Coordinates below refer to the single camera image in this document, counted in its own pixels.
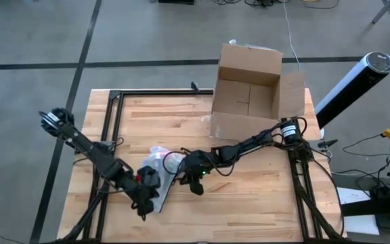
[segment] gray floor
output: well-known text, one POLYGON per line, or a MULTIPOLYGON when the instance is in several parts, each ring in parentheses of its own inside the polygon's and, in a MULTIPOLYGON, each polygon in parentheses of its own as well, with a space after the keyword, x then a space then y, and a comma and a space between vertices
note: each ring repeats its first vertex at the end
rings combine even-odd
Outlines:
MULTIPOLYGON (((326 5, 331 0, 322 0, 326 5)), ((0 0, 0 64, 77 62, 94 8, 94 0, 0 0)), ((390 17, 372 26, 381 1, 341 0, 331 10, 287 3, 293 45, 300 57, 362 56, 371 51, 390 54, 390 17)), ((243 2, 218 6, 210 0, 196 5, 159 4, 149 0, 103 0, 87 57, 88 62, 218 58, 230 39, 275 48, 292 57, 281 5, 254 9, 243 2)), ((353 62, 304 63, 307 86, 319 102, 353 62)), ((285 64, 284 70, 295 70, 285 64)), ((38 110, 65 106, 74 69, 0 70, 0 235, 27 243, 31 234, 55 140, 39 126, 38 110)), ((213 87, 215 65, 136 68, 86 68, 73 113, 81 126, 93 88, 188 87, 196 81, 213 87)), ((390 76, 326 126, 332 147, 333 171, 373 171, 384 158, 356 157, 341 149, 390 127, 390 76)), ((387 151, 386 140, 355 148, 387 151)), ((62 160, 42 241, 56 237, 70 177, 72 152, 62 160)), ((352 235, 360 241, 380 238, 352 235)))

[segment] wood grain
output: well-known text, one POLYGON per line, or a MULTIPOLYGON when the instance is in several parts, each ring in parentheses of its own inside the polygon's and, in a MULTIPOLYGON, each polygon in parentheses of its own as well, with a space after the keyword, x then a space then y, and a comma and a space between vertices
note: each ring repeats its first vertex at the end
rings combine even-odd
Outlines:
MULTIPOLYGON (((91 140, 100 139, 107 97, 108 90, 91 92, 82 129, 91 140)), ((209 137, 211 102, 211 96, 126 97, 120 129, 125 142, 117 148, 116 155, 137 169, 151 146, 208 150, 211 146, 235 143, 209 137)), ((305 138, 320 139, 308 89, 305 91, 305 118, 308 121, 305 138)), ((316 155, 316 159, 329 170, 323 156, 316 155)), ((188 186, 173 186, 162 213, 149 214, 145 222, 130 208, 131 201, 126 195, 110 195, 102 241, 301 241, 288 164, 284 151, 258 150, 241 158, 230 177, 216 172, 205 177, 203 196, 192 194, 188 186)), ((313 163, 310 174, 317 206, 340 231, 340 210, 332 183, 313 163)), ((58 237, 66 235, 85 211, 90 188, 91 163, 83 161, 73 167, 58 237)))

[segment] open cardboard box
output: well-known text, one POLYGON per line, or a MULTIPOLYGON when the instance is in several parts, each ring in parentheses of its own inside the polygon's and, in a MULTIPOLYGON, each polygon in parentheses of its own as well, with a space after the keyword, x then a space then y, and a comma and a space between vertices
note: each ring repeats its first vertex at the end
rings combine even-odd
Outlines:
POLYGON ((303 115, 301 73, 281 75, 276 50, 224 44, 213 98, 210 135, 244 140, 281 118, 303 115))

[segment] butcher block tabletop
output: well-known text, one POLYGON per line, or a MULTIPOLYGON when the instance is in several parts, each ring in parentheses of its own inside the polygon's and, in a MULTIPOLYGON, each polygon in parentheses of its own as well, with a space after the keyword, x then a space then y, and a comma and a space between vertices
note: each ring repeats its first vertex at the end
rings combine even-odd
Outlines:
MULTIPOLYGON (((82 127, 90 140, 100 140, 108 94, 107 89, 91 91, 82 127)), ((117 146, 116 157, 136 171, 152 146, 168 150, 181 147, 209 150, 212 146, 237 143, 209 137, 212 100, 209 95, 125 97, 119 130, 124 143, 117 146)), ((113 128, 116 105, 110 128, 113 128)), ((304 117, 308 122, 305 139, 319 140, 320 130, 308 89, 304 117)), ((314 156, 330 171, 325 157, 314 156)), ((334 186, 316 164, 310 163, 309 171, 317 206, 339 232, 341 214, 334 186)), ((67 235, 87 209, 91 181, 90 161, 74 165, 58 238, 67 235)), ((212 171, 201 183, 202 196, 191 193, 188 185, 172 186, 162 212, 148 214, 145 222, 131 209, 132 202, 124 193, 109 195, 102 242, 302 241, 286 151, 263 148, 242 157, 229 177, 212 171)), ((93 217, 92 237, 98 209, 93 217)), ((306 216, 313 236, 308 210, 306 216)))

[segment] white plastic bag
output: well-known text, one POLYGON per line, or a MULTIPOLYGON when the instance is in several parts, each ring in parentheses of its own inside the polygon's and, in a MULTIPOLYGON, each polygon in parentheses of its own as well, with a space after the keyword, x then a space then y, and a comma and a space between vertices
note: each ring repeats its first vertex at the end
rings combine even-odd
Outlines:
POLYGON ((177 152, 171 152, 170 150, 167 150, 166 148, 163 148, 161 146, 151 147, 150 152, 150 155, 148 155, 148 157, 144 159, 142 167, 148 165, 151 168, 155 169, 159 174, 160 187, 156 189, 159 194, 159 197, 155 197, 151 200, 153 202, 154 212, 160 213, 165 199, 168 195, 169 188, 171 187, 171 183, 174 180, 175 173, 177 172, 181 160, 185 157, 185 155, 177 152), (163 167, 164 157, 166 157, 165 167, 172 174, 167 172, 163 167))

